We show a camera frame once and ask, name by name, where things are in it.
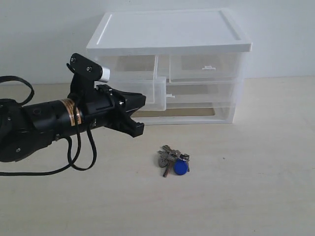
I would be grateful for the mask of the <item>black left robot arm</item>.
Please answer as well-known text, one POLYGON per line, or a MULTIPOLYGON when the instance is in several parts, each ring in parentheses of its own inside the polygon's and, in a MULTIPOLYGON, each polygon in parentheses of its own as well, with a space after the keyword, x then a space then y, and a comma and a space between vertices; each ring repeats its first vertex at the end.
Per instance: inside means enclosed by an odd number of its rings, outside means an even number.
POLYGON ((0 160, 17 162, 48 147, 57 139, 106 127, 132 137, 142 135, 144 124, 131 115, 146 103, 140 93, 116 90, 78 74, 66 99, 28 105, 14 99, 0 101, 0 160))

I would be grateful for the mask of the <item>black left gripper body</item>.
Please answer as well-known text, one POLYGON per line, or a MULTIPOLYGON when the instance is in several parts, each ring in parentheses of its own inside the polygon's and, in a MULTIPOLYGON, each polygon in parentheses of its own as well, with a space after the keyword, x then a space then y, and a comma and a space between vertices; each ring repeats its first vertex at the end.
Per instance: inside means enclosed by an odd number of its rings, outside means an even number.
POLYGON ((126 97, 121 91, 110 86, 95 87, 95 80, 78 73, 73 75, 67 96, 67 126, 74 129, 106 127, 124 129, 126 127, 126 97))

